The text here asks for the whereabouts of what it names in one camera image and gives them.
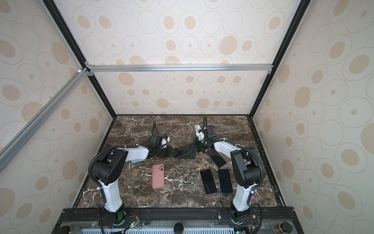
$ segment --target red wire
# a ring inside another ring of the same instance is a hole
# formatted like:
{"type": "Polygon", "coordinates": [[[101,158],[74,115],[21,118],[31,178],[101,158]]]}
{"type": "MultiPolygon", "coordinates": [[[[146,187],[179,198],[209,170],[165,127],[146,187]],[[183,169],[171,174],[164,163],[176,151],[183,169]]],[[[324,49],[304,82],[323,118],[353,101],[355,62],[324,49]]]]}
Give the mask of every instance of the red wire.
{"type": "Polygon", "coordinates": [[[255,224],[256,224],[256,219],[251,215],[249,215],[249,217],[253,218],[253,220],[255,221],[255,224]]]}
{"type": "Polygon", "coordinates": [[[137,218],[137,219],[140,219],[140,218],[139,218],[139,215],[129,216],[129,217],[125,218],[125,219],[131,218],[131,217],[135,217],[135,218],[137,218]]]}

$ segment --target robotic arm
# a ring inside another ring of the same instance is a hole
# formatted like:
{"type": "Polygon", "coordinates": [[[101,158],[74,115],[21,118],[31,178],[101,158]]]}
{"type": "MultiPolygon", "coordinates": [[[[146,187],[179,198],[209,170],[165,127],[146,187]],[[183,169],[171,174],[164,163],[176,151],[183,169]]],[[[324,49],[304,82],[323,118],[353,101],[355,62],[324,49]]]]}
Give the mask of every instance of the robotic arm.
{"type": "Polygon", "coordinates": [[[214,150],[223,153],[232,160],[233,173],[237,182],[235,197],[232,201],[231,215],[234,222],[241,222],[250,212],[250,201],[255,189],[263,184],[264,171],[256,149],[234,144],[226,138],[217,138],[213,125],[207,125],[206,116],[203,127],[195,126],[196,138],[192,144],[177,150],[176,158],[194,158],[196,151],[214,150]]]}
{"type": "Polygon", "coordinates": [[[176,154],[168,145],[170,137],[160,135],[153,123],[150,137],[142,144],[136,146],[107,144],[91,161],[88,167],[88,176],[98,186],[104,202],[106,215],[115,224],[120,224],[126,213],[118,189],[118,178],[121,175],[125,162],[133,164],[150,160],[156,156],[161,158],[176,154]]]}

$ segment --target smartphone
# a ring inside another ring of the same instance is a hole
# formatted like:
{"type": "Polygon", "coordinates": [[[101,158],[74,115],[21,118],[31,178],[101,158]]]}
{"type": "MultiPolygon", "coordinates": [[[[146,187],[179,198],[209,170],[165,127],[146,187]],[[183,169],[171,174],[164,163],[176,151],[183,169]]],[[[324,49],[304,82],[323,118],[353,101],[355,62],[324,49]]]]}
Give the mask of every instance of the smartphone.
{"type": "Polygon", "coordinates": [[[214,164],[218,166],[218,168],[221,168],[223,165],[226,164],[226,161],[214,149],[210,149],[206,153],[211,158],[211,160],[214,162],[214,164]]]}
{"type": "Polygon", "coordinates": [[[212,172],[210,169],[200,171],[201,179],[203,180],[204,189],[206,194],[212,194],[217,192],[212,172]]]}
{"type": "Polygon", "coordinates": [[[152,188],[165,187],[165,172],[163,164],[152,166],[152,188]]]}
{"type": "Polygon", "coordinates": [[[221,193],[233,193],[229,170],[218,169],[218,178],[220,179],[221,193]]]}

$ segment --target pink phone case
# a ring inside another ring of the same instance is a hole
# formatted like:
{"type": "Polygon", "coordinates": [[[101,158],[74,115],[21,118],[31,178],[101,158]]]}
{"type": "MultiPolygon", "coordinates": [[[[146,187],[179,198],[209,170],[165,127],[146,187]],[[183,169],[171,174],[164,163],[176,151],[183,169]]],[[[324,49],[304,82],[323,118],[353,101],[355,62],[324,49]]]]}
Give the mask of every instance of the pink phone case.
{"type": "Polygon", "coordinates": [[[163,164],[152,166],[152,188],[163,188],[165,187],[165,172],[163,164]]]}

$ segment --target ventilation grille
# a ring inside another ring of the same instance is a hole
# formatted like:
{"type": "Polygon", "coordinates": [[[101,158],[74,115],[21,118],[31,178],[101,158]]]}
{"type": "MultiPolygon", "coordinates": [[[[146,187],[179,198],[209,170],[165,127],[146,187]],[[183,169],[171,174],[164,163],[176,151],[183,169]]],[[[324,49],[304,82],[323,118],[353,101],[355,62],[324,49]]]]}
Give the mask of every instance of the ventilation grille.
{"type": "MultiPolygon", "coordinates": [[[[122,231],[122,228],[108,229],[106,234],[122,231]]],[[[101,234],[99,228],[82,229],[82,234],[101,234]]],[[[126,234],[173,234],[172,228],[130,229],[126,234]]],[[[184,234],[234,234],[233,228],[185,228],[184,234]]]]}

